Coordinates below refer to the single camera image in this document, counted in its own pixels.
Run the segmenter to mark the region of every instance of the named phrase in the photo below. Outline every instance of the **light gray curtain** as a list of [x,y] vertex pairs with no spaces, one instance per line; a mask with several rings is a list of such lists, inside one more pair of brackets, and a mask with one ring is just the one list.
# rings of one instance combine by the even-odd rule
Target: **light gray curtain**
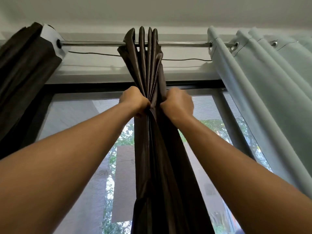
[[[273,172],[312,198],[312,39],[238,31],[227,48],[208,29],[211,59]],[[270,41],[276,41],[272,47]]]

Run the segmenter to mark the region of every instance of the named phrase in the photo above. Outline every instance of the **forearm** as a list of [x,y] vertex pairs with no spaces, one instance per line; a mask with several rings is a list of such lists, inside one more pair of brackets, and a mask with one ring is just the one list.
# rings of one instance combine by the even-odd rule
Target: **forearm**
[[181,130],[209,178],[248,233],[308,233],[312,202],[194,117]]
[[0,230],[53,231],[135,113],[118,104],[0,161]]

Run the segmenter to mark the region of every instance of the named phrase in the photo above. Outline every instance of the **metal curtain rod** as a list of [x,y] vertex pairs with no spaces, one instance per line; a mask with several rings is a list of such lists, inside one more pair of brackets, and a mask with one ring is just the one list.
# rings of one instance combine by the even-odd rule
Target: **metal curtain rod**
[[[102,46],[102,47],[119,47],[126,45],[125,42],[114,41],[60,41],[60,46]],[[161,47],[198,47],[208,48],[212,47],[212,43],[203,42],[159,42]],[[237,47],[238,43],[225,43],[227,47]]]

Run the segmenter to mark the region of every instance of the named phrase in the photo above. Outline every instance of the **dark brown satin curtain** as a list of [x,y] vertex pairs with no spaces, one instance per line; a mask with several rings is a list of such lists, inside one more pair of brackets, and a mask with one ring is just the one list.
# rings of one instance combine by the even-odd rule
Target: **dark brown satin curtain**
[[0,48],[0,141],[62,62],[41,30],[33,23]]
[[135,29],[118,48],[141,93],[151,102],[146,115],[135,118],[136,202],[132,234],[214,233],[205,203],[178,130],[159,105],[165,100],[166,81],[157,29]]

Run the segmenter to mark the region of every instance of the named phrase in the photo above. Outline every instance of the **hand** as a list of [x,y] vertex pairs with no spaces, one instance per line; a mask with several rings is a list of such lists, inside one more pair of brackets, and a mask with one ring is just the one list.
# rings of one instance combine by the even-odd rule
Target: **hand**
[[171,122],[179,128],[179,123],[193,116],[194,104],[192,97],[178,88],[167,91],[167,99],[160,104],[163,112]]
[[122,93],[119,98],[119,103],[128,104],[130,107],[133,107],[135,114],[141,114],[145,108],[151,105],[149,100],[144,97],[135,86],[131,86]]

